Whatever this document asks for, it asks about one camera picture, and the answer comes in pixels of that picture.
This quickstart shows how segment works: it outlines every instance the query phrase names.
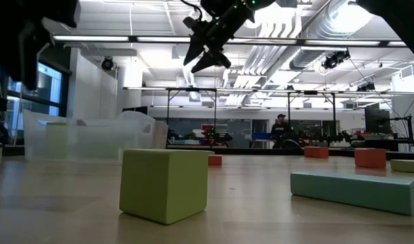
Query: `black shirt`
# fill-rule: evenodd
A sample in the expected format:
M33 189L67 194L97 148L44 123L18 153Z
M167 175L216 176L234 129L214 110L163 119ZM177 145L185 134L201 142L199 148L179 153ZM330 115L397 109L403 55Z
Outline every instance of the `black shirt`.
M272 127L272 137L273 138L279 138L281 136L283 136L285 133L288 132L292 132L293 129L291 128L291 126L289 126L287 123L275 123Z

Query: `computer monitor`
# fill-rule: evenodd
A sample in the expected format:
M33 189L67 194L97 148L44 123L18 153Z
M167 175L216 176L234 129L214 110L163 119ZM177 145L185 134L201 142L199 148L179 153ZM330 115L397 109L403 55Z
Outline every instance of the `computer monitor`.
M365 108L366 131L378 134L390 134L389 111Z

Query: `blue rectangular block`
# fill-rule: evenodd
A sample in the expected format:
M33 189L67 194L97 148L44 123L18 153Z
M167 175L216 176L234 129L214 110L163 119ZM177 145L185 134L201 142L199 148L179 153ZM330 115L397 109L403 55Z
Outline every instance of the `blue rectangular block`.
M291 174L291 192L297 196L336 203L410 216L414 214L414 180L299 172Z

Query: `light green cube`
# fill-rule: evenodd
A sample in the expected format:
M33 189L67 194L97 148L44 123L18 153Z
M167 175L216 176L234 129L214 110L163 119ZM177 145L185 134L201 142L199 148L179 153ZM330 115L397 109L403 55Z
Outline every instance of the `light green cube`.
M396 171L414 173L414 160L392 159L390 166Z
M207 206L208 155L199 150L131 149L123 155L119 209L172 224Z

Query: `security camera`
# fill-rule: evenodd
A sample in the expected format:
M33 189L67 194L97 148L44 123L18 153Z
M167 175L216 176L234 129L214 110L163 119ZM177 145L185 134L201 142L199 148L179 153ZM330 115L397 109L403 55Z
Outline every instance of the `security camera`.
M112 57L105 57L103 63L101 63L101 68L107 71L114 70L116 66Z

